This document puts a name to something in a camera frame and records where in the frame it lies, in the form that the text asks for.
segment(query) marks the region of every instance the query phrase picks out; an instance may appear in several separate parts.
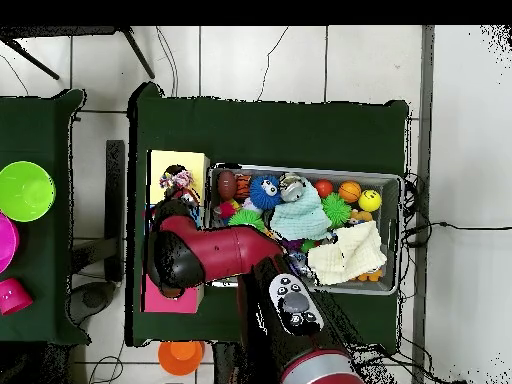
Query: wall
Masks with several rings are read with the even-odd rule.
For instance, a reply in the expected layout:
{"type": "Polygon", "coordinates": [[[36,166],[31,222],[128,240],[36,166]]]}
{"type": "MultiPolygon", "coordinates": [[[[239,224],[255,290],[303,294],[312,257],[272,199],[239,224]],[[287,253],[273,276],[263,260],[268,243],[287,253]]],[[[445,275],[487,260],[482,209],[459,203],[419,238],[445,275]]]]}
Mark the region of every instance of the wall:
{"type": "MultiPolygon", "coordinates": [[[[512,225],[512,52],[498,41],[478,26],[436,27],[432,222],[512,225]]],[[[504,375],[512,364],[511,258],[510,231],[434,229],[426,347],[436,374],[511,384],[504,375]]]]}

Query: dark green table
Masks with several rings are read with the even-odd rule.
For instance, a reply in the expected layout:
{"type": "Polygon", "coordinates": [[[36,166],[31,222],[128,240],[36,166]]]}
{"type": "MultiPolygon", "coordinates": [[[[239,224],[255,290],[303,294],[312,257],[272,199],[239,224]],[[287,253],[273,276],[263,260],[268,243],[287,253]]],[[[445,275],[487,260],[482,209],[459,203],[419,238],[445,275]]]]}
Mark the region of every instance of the dark green table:
{"type": "MultiPolygon", "coordinates": [[[[141,252],[148,150],[202,152],[211,163],[404,172],[404,101],[290,104],[161,98],[145,83],[129,102],[126,339],[238,341],[235,289],[207,287],[196,314],[140,312],[141,252]]],[[[347,339],[395,351],[397,297],[329,295],[347,339]]]]}
{"type": "Polygon", "coordinates": [[[68,140],[71,115],[83,99],[81,90],[66,90],[52,99],[0,98],[0,169],[15,161],[35,162],[52,176],[57,191],[46,215],[16,223],[20,246],[0,281],[17,278],[34,303],[0,316],[0,341],[88,341],[65,311],[72,240],[68,140]]]}

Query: brown football toy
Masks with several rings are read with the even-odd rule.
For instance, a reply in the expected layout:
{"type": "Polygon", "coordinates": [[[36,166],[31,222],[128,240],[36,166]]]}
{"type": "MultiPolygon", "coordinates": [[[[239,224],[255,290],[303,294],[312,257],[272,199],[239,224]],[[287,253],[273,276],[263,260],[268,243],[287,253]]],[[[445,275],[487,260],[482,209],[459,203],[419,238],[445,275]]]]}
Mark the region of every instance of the brown football toy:
{"type": "Polygon", "coordinates": [[[235,174],[231,171],[222,171],[217,180],[217,191],[222,200],[231,200],[236,193],[237,185],[235,174]]]}

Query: orange toy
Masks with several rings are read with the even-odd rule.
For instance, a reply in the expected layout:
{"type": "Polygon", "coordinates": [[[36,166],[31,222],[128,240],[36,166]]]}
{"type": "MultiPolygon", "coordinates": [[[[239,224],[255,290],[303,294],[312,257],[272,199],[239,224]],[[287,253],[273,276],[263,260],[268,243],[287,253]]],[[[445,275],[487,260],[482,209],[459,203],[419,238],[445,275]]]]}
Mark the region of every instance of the orange toy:
{"type": "Polygon", "coordinates": [[[377,271],[372,272],[372,273],[361,274],[359,277],[357,277],[357,279],[359,281],[368,280],[368,281],[372,281],[372,282],[376,283],[377,281],[379,281],[380,277],[382,277],[382,270],[378,269],[377,271]]]}
{"type": "Polygon", "coordinates": [[[204,356],[204,342],[162,342],[158,362],[169,374],[187,375],[194,372],[204,356]]]}
{"type": "Polygon", "coordinates": [[[244,200],[249,197],[250,182],[250,175],[236,175],[236,193],[234,196],[235,199],[244,200]]]}
{"type": "Polygon", "coordinates": [[[361,186],[355,181],[344,181],[338,193],[340,197],[347,203],[357,202],[357,199],[361,197],[361,186]]]}

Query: red ball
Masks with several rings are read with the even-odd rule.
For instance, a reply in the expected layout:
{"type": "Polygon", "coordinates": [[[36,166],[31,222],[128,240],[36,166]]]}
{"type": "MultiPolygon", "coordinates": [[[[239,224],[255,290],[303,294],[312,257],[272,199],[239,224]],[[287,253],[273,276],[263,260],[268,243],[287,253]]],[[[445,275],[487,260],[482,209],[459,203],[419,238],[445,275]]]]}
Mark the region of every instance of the red ball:
{"type": "Polygon", "coordinates": [[[333,190],[331,182],[327,180],[318,180],[315,183],[315,188],[316,191],[318,191],[318,195],[322,199],[325,199],[327,196],[329,196],[329,194],[331,194],[333,190]]]}
{"type": "Polygon", "coordinates": [[[222,171],[217,180],[217,191],[222,200],[231,200],[236,193],[236,178],[231,171],[222,171]]]}

